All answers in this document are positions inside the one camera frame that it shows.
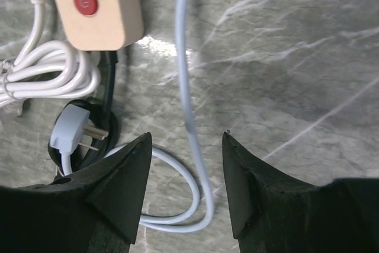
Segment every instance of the marble surface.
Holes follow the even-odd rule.
[[[114,111],[122,142],[152,132],[155,144],[194,169],[178,97],[174,5],[142,0],[146,37],[118,65]],[[140,227],[131,252],[239,252],[221,163],[226,129],[271,165],[316,185],[379,175],[378,0],[191,0],[189,14],[192,99],[216,213],[189,235]],[[1,1],[2,57],[20,48],[32,16],[27,0]],[[46,144],[64,103],[31,100],[6,125],[0,184],[51,181]],[[179,213],[190,201],[184,180],[154,160],[144,211]],[[203,212],[204,205],[196,218]]]

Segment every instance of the white plug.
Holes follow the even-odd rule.
[[[98,150],[81,143],[84,135],[99,140],[108,136],[108,132],[87,125],[88,120],[88,110],[70,104],[63,109],[55,122],[49,144],[52,148],[57,149],[62,157],[64,175],[72,173],[70,156],[79,145]]]

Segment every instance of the black cable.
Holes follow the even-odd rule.
[[[120,137],[120,126],[117,118],[111,111],[115,81],[115,66],[117,63],[117,52],[107,51],[101,53],[101,63],[107,65],[107,81],[105,83],[104,97],[101,104],[91,103],[85,100],[73,100],[68,103],[86,109],[90,112],[89,119],[95,127],[109,132],[109,135],[104,140],[93,139],[91,146],[97,150],[89,149],[82,157],[79,148],[71,155],[72,171],[76,172],[90,164],[93,164],[102,159],[116,145]],[[48,145],[47,148],[51,159],[62,170],[60,153],[57,149]]]

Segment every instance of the metal prongs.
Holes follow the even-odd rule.
[[[92,150],[95,150],[95,151],[99,151],[98,148],[95,148],[95,147],[93,147],[93,146],[91,146],[91,145],[86,145],[85,143],[82,143],[82,142],[79,142],[78,145],[81,145],[81,146],[83,146],[84,148],[89,148],[89,149],[92,149]]]
[[[83,129],[84,129],[83,134],[85,134],[86,136],[93,137],[94,139],[98,139],[98,140],[104,140],[109,135],[109,132],[107,132],[106,130],[101,130],[101,129],[98,129],[97,127],[93,127],[88,124],[85,124]]]

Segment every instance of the power strip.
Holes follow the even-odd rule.
[[[69,42],[79,50],[118,50],[143,36],[140,0],[55,0]]]

